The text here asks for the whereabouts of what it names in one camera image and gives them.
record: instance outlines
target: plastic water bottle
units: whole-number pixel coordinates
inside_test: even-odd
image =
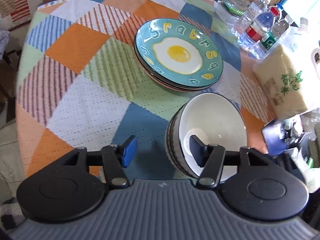
[[[280,38],[282,34],[289,28],[290,24],[293,23],[292,18],[287,15],[280,22],[277,22],[273,25],[270,31],[268,31],[260,40],[260,45],[262,49],[267,52],[273,44]]]
[[[276,43],[292,23],[293,20],[289,15],[280,22],[276,22],[271,30],[268,31],[261,40],[252,47],[251,53],[257,59],[264,58],[268,50]]]
[[[259,14],[267,11],[268,3],[268,0],[255,0],[254,2],[252,2],[244,12],[243,16],[232,28],[232,33],[235,36],[239,36],[240,34],[242,34]]]
[[[250,50],[274,25],[280,11],[275,6],[269,8],[269,11],[258,15],[244,33],[239,35],[238,44],[242,49]]]

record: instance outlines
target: screw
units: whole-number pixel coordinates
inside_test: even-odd
[[[124,186],[128,183],[128,181],[124,178],[114,178],[111,180],[111,184],[115,186]]]
[[[215,183],[215,180],[212,178],[201,178],[198,182],[203,186],[211,186]]]

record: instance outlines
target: green bottle label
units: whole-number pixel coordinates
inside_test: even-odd
[[[274,36],[271,32],[267,32],[261,39],[261,44],[263,47],[265,47],[267,50],[269,50],[273,44],[276,43],[278,38]]]

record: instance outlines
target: plastic bag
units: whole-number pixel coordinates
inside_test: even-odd
[[[317,71],[315,61],[320,49],[316,37],[306,26],[289,27],[253,70],[277,119],[320,107],[320,69]]]
[[[317,135],[315,132],[316,123],[320,122],[320,108],[312,110],[308,113],[305,113],[300,116],[303,129],[306,132],[310,132],[310,140],[315,141],[317,139]]]

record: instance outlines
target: fried egg design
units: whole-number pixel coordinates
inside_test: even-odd
[[[202,57],[189,42],[168,37],[152,46],[158,62],[167,69],[183,75],[190,75],[202,67]]]

